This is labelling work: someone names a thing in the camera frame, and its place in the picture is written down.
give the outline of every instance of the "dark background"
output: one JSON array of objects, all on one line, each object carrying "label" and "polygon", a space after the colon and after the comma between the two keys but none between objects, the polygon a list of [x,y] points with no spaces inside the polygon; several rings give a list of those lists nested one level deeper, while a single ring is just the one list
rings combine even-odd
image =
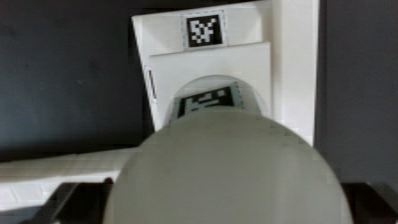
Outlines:
[{"label": "dark background", "polygon": [[398,190],[398,1],[322,0],[315,145],[343,182]]},{"label": "dark background", "polygon": [[[130,17],[235,2],[0,0],[0,160],[141,144],[153,127]],[[342,181],[395,186],[397,12],[397,0],[322,0],[315,144]]]}]

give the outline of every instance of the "white surface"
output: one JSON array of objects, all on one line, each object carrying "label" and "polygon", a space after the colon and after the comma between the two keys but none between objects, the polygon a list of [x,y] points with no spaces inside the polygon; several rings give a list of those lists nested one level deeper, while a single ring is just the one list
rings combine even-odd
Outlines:
[{"label": "white surface", "polygon": [[157,127],[164,127],[171,118],[175,97],[185,85],[199,78],[212,75],[226,75],[246,81],[253,86],[265,105],[263,115],[271,116],[272,92],[271,92],[271,44],[258,43],[228,48],[159,55],[150,58],[157,100]]},{"label": "white surface", "polygon": [[105,224],[352,224],[324,158],[267,118],[208,108],[141,148],[114,185]]},{"label": "white surface", "polygon": [[[143,68],[151,64],[153,55],[185,51],[182,15],[212,10],[226,12],[228,47],[271,42],[271,114],[313,144],[318,0],[256,1],[134,17]],[[157,102],[150,105],[159,130],[164,125],[159,117],[166,116],[159,112]]]},{"label": "white surface", "polygon": [[[217,45],[214,49],[205,47],[208,50],[194,51],[194,49],[191,49],[191,51],[185,52],[185,34],[182,32],[185,30],[182,23],[183,18],[187,15],[207,15],[215,11],[224,12],[228,34],[226,47],[221,48]],[[231,75],[247,83],[253,84],[253,82],[256,82],[256,91],[262,93],[271,108],[271,46],[263,47],[269,45],[267,42],[272,36],[271,1],[135,16],[134,26],[150,96],[153,96],[153,87],[148,69],[155,70],[159,68],[153,75],[157,79],[162,79],[162,82],[155,80],[155,88],[160,89],[160,93],[157,91],[157,96],[162,100],[150,101],[155,129],[160,130],[167,124],[169,114],[166,107],[173,105],[173,98],[180,90],[175,88],[175,82],[178,82],[182,88],[192,81],[192,78],[201,78],[210,75]],[[262,42],[263,45],[258,45],[260,48],[256,49],[253,44]],[[164,63],[160,66],[157,61],[167,61],[167,58],[171,58],[169,64]]]},{"label": "white surface", "polygon": [[313,145],[318,0],[272,1],[274,119]]},{"label": "white surface", "polygon": [[64,182],[103,182],[107,177],[118,179],[137,150],[0,163],[0,211],[43,205]]}]

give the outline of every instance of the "black wall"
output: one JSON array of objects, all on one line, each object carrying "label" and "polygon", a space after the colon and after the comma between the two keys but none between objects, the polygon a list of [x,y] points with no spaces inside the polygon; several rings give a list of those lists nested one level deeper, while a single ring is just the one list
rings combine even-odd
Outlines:
[{"label": "black wall", "polygon": [[130,18],[235,2],[0,0],[0,161],[141,144],[153,127]]},{"label": "black wall", "polygon": [[398,1],[322,0],[317,148],[343,182],[398,189]]}]

